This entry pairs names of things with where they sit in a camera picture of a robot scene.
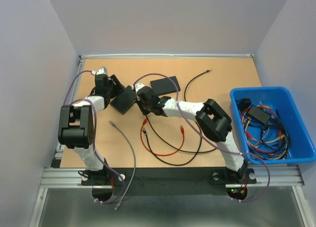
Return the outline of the black network switch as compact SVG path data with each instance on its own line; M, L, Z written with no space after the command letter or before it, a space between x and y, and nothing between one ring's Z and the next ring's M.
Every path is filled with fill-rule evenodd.
M177 90L181 91L177 77L171 76L170 79L172 82L167 78L152 80L150 86L158 96L175 93Z
M131 86L127 86L125 90L116 96L110 105L120 114L125 114L136 102L136 94Z

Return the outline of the black ethernet cable short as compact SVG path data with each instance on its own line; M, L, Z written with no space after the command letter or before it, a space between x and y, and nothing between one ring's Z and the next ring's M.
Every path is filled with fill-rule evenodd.
M166 140L164 140L161 136L158 136L157 132L153 131L154 135L158 137L162 141L162 148L171 148L174 151L170 151L169 153L166 154L159 154L158 152L154 153L154 149L152 148L149 134L145 127L143 127L140 131L140 140L142 142L142 145L145 147L145 149L153 154L155 158L158 159L158 161L166 164L166 165L171 165L171 166L184 166L184 165L189 165L192 163L199 154L206 154L207 151L201 151L201 146L202 146L202 140L201 138L199 139L197 150L196 151L187 151L184 150L186 147L185 142L186 142L186 135L185 132L181 131L181 136L182 136L182 141L180 142L179 147L175 147L174 145L171 145L168 143Z

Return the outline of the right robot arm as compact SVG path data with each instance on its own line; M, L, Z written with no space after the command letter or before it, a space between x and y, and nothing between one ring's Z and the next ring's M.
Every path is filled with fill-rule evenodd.
M182 117L187 123L194 121L200 127L196 132L206 141L212 141L221 152L227 177L233 183L245 178L248 168L233 138L232 119L212 99L206 102L192 103L178 101L169 96L159 97L153 89L138 83L132 87L136 93L136 103L144 115L150 113L164 117Z

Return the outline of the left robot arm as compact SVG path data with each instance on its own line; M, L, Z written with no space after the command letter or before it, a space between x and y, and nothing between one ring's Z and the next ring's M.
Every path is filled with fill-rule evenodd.
M58 141L84 162L85 170L79 171L82 185L105 185L110 179L110 172L106 159L95 147L96 114L105 109L125 87L114 75L108 76L104 67L90 73L94 75L94 92L85 99L61 107Z

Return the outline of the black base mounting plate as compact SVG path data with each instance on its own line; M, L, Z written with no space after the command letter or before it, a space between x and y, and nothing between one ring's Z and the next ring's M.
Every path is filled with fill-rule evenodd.
M116 171L125 176L126 183L134 174L129 196L226 195L227 187L256 183L256 179L249 177L254 173L251 168L240 180L225 167L116 168Z

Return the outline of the black power adapter in bin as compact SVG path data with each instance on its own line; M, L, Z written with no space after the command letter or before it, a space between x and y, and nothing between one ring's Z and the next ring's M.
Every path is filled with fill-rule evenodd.
M271 118L270 114L266 113L265 111L263 111L257 106L252 106L249 109L248 114L251 118L259 121L261 124L264 124L264 125L267 124Z

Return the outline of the aluminium front rail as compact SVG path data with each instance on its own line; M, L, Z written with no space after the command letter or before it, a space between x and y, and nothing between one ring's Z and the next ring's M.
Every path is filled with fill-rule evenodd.
M268 183L267 171L263 166L253 166L256 183L247 182L248 187L264 187ZM44 169L40 188L81 188L81 177L78 168ZM303 186L304 181L298 166L270 166L270 187Z

